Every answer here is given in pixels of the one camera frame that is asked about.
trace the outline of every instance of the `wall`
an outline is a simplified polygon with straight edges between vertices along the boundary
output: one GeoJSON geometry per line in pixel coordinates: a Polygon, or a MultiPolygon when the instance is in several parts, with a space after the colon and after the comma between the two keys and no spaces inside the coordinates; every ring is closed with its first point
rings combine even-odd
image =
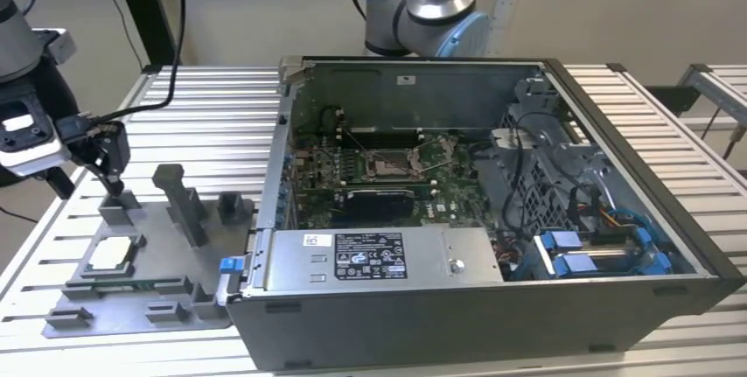
{"type": "MultiPolygon", "coordinates": [[[[173,19],[174,0],[163,6],[173,19]]],[[[493,6],[477,0],[489,14],[493,6]]],[[[187,13],[190,63],[273,66],[289,54],[362,52],[364,23],[350,0],[187,0],[187,13]]]]}
{"type": "Polygon", "coordinates": [[[517,0],[505,55],[620,62],[644,82],[686,64],[744,63],[744,0],[517,0]]]}

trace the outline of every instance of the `power supply label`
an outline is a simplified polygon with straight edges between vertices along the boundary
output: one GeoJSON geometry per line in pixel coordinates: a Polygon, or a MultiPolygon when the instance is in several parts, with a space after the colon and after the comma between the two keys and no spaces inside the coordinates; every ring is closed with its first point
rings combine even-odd
{"type": "Polygon", "coordinates": [[[406,279],[401,233],[334,234],[337,279],[406,279]]]}

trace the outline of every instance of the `slotted aluminum surface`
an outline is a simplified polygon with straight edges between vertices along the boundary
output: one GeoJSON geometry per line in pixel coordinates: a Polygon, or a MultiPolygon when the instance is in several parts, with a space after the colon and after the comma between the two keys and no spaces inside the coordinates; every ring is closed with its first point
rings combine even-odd
{"type": "MultiPolygon", "coordinates": [[[[733,263],[747,273],[744,183],[692,140],[625,74],[605,66],[570,73],[628,137],[733,263]]],[[[158,101],[167,71],[143,76],[125,104],[158,101]]],[[[127,124],[131,163],[126,184],[139,200],[163,200],[149,177],[161,162],[179,162],[185,182],[209,198],[239,189],[258,201],[275,119],[275,71],[266,68],[179,69],[173,105],[134,115],[127,124]]],[[[45,339],[41,316],[70,277],[99,218],[102,189],[74,177],[73,199],[54,201],[0,277],[0,373],[18,375],[270,375],[254,369],[234,328],[74,339],[45,339]]],[[[673,318],[626,353],[514,360],[329,376],[660,376],[747,374],[747,290],[702,316],[673,318]]]]}
{"type": "Polygon", "coordinates": [[[680,84],[694,87],[740,125],[747,125],[747,65],[690,66],[680,84]]]}

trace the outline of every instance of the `green circuit board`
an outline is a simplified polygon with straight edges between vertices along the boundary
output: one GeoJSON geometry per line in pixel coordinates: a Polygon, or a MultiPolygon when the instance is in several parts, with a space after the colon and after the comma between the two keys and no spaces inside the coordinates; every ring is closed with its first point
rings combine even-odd
{"type": "Polygon", "coordinates": [[[410,148],[344,148],[334,142],[300,140],[294,152],[297,225],[306,229],[344,227],[494,227],[488,198],[473,169],[469,144],[457,136],[422,134],[410,148]],[[345,220],[350,192],[405,191],[412,208],[385,220],[345,220]]]}

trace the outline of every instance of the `motherboard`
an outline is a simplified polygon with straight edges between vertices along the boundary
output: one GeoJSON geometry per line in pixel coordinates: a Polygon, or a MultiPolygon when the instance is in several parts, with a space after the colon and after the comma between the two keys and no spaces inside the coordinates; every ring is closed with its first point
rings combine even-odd
{"type": "Polygon", "coordinates": [[[293,141],[298,227],[494,228],[470,160],[474,142],[446,131],[337,132],[293,141]]]}

